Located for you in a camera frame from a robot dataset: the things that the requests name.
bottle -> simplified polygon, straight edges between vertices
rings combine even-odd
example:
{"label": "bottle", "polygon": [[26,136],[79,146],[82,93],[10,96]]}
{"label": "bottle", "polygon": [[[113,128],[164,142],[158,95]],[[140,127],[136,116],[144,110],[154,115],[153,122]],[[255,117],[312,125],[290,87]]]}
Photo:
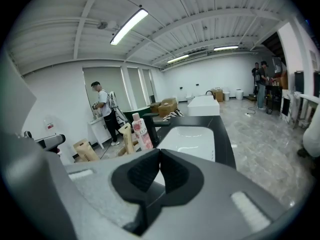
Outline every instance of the bottle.
{"label": "bottle", "polygon": [[140,118],[139,113],[134,113],[132,117],[132,127],[135,136],[139,142],[141,150],[152,149],[154,146],[152,145],[145,121],[142,118]]}

sneaker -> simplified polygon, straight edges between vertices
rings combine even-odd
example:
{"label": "sneaker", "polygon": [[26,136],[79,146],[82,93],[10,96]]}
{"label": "sneaker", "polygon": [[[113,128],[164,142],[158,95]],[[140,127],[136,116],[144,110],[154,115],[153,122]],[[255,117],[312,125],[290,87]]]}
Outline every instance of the sneaker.
{"label": "sneaker", "polygon": [[119,145],[119,144],[120,144],[119,141],[116,141],[116,142],[112,141],[112,142],[111,142],[111,146],[115,146],[115,145]]}

black countertop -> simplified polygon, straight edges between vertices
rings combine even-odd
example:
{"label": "black countertop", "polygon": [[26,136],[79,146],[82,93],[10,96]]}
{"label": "black countertop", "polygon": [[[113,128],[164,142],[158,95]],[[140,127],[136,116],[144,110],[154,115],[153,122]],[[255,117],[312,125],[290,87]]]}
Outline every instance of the black countertop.
{"label": "black countertop", "polygon": [[213,131],[215,161],[220,164],[236,168],[234,152],[231,148],[229,136],[225,125],[219,115],[214,116],[181,116],[172,117],[169,126],[163,126],[158,131],[159,142],[161,142],[168,132],[177,126],[206,127]]}

black cap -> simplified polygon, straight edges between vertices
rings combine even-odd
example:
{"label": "black cap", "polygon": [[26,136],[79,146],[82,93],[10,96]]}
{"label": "black cap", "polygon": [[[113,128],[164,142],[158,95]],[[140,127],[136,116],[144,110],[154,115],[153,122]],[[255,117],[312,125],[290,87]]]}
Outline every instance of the black cap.
{"label": "black cap", "polygon": [[93,83],[91,84],[91,87],[92,87],[92,86],[97,86],[97,85],[100,85],[100,83],[99,83],[98,81],[95,81],[95,82],[93,82]]}

backpack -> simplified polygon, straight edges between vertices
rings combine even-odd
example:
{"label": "backpack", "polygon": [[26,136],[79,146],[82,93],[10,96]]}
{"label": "backpack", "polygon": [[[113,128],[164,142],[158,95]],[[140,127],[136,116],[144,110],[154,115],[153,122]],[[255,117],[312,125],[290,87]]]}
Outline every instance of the backpack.
{"label": "backpack", "polygon": [[255,72],[255,82],[256,82],[256,83],[260,83],[260,82],[261,82],[261,74],[260,74],[260,71],[259,71],[259,70],[257,70],[257,71]]}

